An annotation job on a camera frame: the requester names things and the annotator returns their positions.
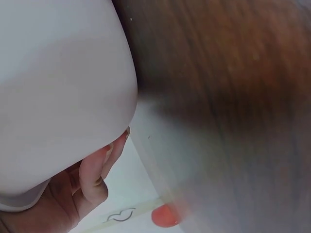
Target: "wooden floor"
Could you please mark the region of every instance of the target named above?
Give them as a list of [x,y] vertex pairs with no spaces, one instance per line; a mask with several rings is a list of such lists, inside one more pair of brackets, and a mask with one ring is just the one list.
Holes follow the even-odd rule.
[[113,2],[185,232],[310,233],[311,1]]

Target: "brown wooden surface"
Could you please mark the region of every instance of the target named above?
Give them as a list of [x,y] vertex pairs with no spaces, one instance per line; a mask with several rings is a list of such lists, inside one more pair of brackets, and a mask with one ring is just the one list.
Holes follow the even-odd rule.
[[311,0],[113,2],[185,231],[310,233]]

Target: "hand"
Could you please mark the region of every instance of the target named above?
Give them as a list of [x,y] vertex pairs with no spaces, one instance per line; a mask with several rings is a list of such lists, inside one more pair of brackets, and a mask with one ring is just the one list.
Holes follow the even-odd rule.
[[107,199],[104,179],[120,157],[128,134],[129,129],[113,144],[54,176],[33,208],[21,213],[0,212],[0,232],[67,233],[77,226]]

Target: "black line drawing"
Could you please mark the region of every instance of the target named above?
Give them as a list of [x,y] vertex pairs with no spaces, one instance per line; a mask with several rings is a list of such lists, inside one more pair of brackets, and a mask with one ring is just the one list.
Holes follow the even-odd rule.
[[[125,213],[125,212],[127,212],[129,210],[131,210],[130,214],[128,212],[128,214],[122,216],[123,213]],[[115,220],[117,222],[125,222],[125,221],[129,220],[132,217],[134,210],[136,210],[136,208],[128,208],[128,209],[120,211],[119,214],[109,215],[109,217],[107,218],[107,221],[105,221],[105,222],[108,222],[108,221],[111,221],[111,220]]]

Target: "finger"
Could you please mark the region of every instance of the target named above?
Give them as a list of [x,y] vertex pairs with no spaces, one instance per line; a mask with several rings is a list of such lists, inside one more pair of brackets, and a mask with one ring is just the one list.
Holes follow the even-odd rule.
[[104,202],[108,189],[101,178],[105,159],[111,154],[112,145],[106,146],[85,158],[80,165],[80,186],[74,195],[80,219]]
[[109,174],[111,168],[116,163],[116,161],[120,158],[122,155],[125,142],[128,138],[128,135],[130,133],[130,128],[128,128],[116,141],[114,141],[114,148],[109,156],[108,160],[104,164],[103,171],[102,171],[102,178],[106,179],[107,175]]
[[77,163],[75,163],[74,165],[68,167],[65,171],[66,171],[66,172],[72,172],[72,171],[74,171],[75,169],[77,169],[77,168],[80,167],[81,162],[82,162],[82,160],[79,161],[79,162],[77,162]]
[[80,220],[79,215],[75,210],[76,207],[72,201],[72,192],[70,185],[70,178],[68,174],[63,171],[54,176],[48,188],[50,189],[51,195],[59,206],[67,213],[70,220],[70,227],[76,226]]
[[68,173],[71,183],[71,192],[72,195],[75,194],[76,191],[78,191],[80,186],[80,176],[79,176],[79,168],[73,170],[72,172]]

